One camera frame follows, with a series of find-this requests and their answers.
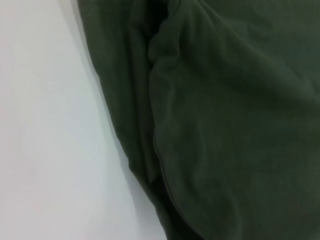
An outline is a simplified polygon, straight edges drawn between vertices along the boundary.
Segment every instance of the white surface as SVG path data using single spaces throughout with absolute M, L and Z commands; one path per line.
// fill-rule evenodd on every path
M 74 0 L 0 0 L 0 239 L 164 240 Z

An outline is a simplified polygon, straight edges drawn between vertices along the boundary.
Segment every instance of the dark green garment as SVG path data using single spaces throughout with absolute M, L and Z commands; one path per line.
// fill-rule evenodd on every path
M 320 240 L 320 0 L 78 0 L 169 240 Z

